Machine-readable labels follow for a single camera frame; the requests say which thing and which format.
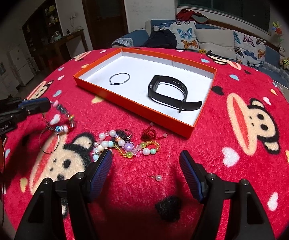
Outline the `red knotted cord charm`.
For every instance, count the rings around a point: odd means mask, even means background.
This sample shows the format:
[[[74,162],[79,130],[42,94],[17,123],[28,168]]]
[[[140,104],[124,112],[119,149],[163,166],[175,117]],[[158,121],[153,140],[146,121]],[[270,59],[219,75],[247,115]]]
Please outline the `red knotted cord charm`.
[[[152,141],[152,140],[161,140],[165,139],[167,134],[164,133],[163,135],[157,135],[157,132],[154,128],[154,124],[151,122],[146,129],[142,130],[141,140],[142,141]]]

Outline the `black backpack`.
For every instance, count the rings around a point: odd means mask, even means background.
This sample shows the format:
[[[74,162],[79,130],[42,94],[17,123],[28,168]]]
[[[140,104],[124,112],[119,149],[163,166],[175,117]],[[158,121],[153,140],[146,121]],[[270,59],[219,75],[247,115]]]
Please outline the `black backpack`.
[[[159,29],[153,31],[142,46],[147,48],[176,49],[176,36],[169,29]]]

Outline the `single pearl earring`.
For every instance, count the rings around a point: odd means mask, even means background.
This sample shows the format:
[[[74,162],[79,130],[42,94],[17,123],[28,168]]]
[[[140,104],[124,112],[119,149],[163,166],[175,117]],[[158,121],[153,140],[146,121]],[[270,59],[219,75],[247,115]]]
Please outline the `single pearl earring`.
[[[151,178],[155,179],[156,181],[161,181],[162,180],[162,176],[161,175],[156,175],[156,176],[151,176]]]

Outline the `colourful pinwheel toy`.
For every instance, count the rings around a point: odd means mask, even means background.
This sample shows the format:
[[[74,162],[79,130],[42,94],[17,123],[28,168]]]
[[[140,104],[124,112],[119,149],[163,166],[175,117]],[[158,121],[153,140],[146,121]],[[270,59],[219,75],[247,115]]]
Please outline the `colourful pinwheel toy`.
[[[275,36],[277,37],[277,40],[279,42],[279,44],[281,44],[283,42],[283,32],[282,32],[282,29],[281,29],[281,24],[276,21],[276,22],[272,22],[272,30],[274,31],[275,33]]]

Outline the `dark wooden door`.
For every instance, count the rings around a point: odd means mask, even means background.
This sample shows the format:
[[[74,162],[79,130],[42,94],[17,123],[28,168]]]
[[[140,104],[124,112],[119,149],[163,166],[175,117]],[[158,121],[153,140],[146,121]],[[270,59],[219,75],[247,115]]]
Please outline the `dark wooden door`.
[[[124,0],[81,0],[93,49],[110,48],[128,33]]]

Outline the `butterfly pillow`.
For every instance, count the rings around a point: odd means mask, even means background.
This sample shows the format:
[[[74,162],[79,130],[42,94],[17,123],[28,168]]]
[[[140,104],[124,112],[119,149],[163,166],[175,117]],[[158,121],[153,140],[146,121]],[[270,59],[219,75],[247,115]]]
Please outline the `butterfly pillow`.
[[[262,67],[266,55],[266,41],[239,31],[233,31],[236,60],[245,66]]]
[[[154,25],[153,30],[170,30],[176,37],[177,49],[199,50],[195,21],[165,22]]]

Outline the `dark shelf cabinet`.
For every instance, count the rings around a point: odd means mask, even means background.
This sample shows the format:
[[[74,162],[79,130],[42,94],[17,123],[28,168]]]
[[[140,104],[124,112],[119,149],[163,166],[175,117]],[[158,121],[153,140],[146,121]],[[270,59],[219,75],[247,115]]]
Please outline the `dark shelf cabinet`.
[[[40,70],[57,60],[55,37],[63,36],[55,0],[45,0],[22,26],[31,57]]]

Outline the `red clothes pile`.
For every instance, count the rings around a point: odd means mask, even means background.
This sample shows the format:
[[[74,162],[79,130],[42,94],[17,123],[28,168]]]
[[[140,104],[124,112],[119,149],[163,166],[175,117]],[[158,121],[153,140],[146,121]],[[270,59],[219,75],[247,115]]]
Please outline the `red clothes pile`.
[[[181,9],[176,14],[176,19],[179,21],[195,21],[199,24],[206,24],[209,21],[209,18],[200,12],[195,12],[192,10]]]

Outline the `thin silver bangle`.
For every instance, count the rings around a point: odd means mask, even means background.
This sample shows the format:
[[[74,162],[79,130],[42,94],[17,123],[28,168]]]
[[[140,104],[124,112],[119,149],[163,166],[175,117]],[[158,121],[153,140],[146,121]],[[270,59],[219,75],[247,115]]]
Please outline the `thin silver bangle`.
[[[130,79],[130,75],[128,73],[117,73],[113,74],[109,78],[109,83],[112,86],[123,85],[124,83],[128,82]]]

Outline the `black smart band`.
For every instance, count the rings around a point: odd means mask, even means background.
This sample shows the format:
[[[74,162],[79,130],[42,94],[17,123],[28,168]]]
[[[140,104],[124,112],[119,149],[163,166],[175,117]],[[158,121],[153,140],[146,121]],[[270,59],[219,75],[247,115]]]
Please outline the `black smart band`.
[[[187,101],[188,89],[180,80],[165,75],[155,75],[148,85],[148,97],[179,113],[196,111],[202,107],[202,101]]]

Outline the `blue sofa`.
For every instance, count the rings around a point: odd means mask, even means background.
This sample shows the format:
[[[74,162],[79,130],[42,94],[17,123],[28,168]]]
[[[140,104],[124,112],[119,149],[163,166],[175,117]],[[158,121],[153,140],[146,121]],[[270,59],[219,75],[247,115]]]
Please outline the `blue sofa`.
[[[155,27],[169,27],[174,22],[178,23],[176,20],[147,21],[145,23],[145,28],[134,30],[131,33],[116,39],[112,42],[111,46],[142,47],[149,39],[149,36]],[[279,51],[280,49],[273,49],[269,46],[269,42],[266,42],[264,64],[259,70],[289,89],[289,72],[283,70],[282,67],[279,66]]]

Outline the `orange box lid tray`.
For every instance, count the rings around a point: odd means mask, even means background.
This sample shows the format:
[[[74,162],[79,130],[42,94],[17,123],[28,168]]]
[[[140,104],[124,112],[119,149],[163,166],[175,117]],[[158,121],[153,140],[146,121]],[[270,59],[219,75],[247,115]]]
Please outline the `orange box lid tray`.
[[[148,85],[155,75],[171,76],[188,89],[187,101],[206,102],[217,70],[201,61],[168,55],[157,51],[116,48],[93,51],[93,59],[86,68],[74,74],[77,86],[152,121],[184,138],[195,129],[202,109],[179,113],[148,97]],[[112,86],[113,74],[128,73],[123,85]]]

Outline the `dark wooden side table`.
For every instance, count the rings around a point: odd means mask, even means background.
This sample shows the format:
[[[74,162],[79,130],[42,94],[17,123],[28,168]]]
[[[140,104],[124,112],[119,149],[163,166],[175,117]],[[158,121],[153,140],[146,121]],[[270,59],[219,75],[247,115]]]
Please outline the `dark wooden side table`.
[[[47,56],[47,60],[55,60],[56,63],[63,64],[68,60],[72,59],[70,51],[68,49],[68,44],[74,42],[75,40],[80,40],[83,46],[83,52],[88,52],[88,47],[84,35],[84,30],[80,29],[74,31],[73,33],[67,34],[66,36],[54,41],[44,47],[41,54]]]

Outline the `right butterfly pillow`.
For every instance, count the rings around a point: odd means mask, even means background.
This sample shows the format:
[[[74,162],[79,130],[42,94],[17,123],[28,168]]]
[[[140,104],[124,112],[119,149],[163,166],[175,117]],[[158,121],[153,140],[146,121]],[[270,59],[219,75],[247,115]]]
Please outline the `right butterfly pillow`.
[[[236,60],[245,66],[262,67],[266,55],[266,41],[239,31],[233,31]]]

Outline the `plain beige pillow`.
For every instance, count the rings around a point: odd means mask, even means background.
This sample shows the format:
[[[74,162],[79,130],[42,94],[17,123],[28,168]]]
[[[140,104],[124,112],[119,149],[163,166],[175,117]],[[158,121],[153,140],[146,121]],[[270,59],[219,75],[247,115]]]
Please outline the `plain beige pillow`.
[[[234,34],[228,29],[195,29],[200,49],[212,51],[214,55],[236,60]]]

